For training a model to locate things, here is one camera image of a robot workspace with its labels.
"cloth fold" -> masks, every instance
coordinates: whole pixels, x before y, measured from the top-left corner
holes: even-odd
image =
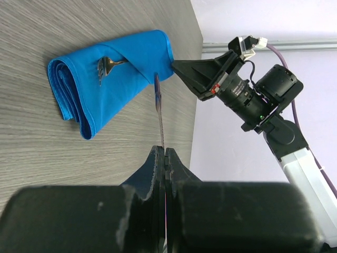
[[[127,63],[113,67],[99,85],[97,64],[108,56]],[[57,57],[49,62],[48,79],[64,120],[75,119],[90,140],[148,84],[173,75],[168,36],[160,30],[117,38]]]

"gray wooden tabletop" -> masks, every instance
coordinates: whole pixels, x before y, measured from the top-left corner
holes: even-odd
[[[0,1],[0,213],[19,188],[119,184],[160,145],[149,86],[97,136],[63,121],[46,76],[54,57],[139,31],[161,29],[176,59],[199,59],[190,0]],[[174,75],[161,85],[165,144],[190,164],[196,97]]]

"metal utensil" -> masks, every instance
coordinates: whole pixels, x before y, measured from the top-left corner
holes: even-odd
[[[162,139],[162,147],[164,147],[164,128],[163,128],[163,118],[162,118],[162,93],[160,92],[160,82],[159,76],[155,73],[154,77],[154,93],[155,93],[155,102],[156,102],[156,110],[159,118],[159,127],[160,127],[160,136]]]
[[[109,57],[104,56],[102,58],[100,58],[100,60],[98,61],[98,65],[97,65],[97,70],[98,70],[98,78],[100,81],[100,86],[102,84],[102,79],[106,76],[108,76],[112,70],[112,68],[114,66],[123,64],[128,62],[128,60],[122,60],[119,62],[114,62],[113,60],[111,60]]]

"white wall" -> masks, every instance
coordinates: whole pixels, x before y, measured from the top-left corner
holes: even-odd
[[[302,132],[321,165],[337,186],[337,51],[283,53],[289,69],[304,84],[296,99]],[[206,54],[205,58],[217,55]],[[254,80],[278,58],[258,52]],[[240,72],[249,78],[251,65]],[[293,119],[290,106],[283,116]],[[243,121],[218,98],[197,102],[190,169],[202,180],[286,181],[262,135],[245,133]]]
[[[337,37],[336,0],[191,0],[204,42]]]

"silver fork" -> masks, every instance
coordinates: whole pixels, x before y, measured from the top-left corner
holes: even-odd
[[[102,85],[102,79],[108,76],[114,66],[128,62],[128,60],[122,60],[119,62],[114,62],[109,57],[104,56],[100,58],[97,65],[98,79],[100,81],[100,86]]]

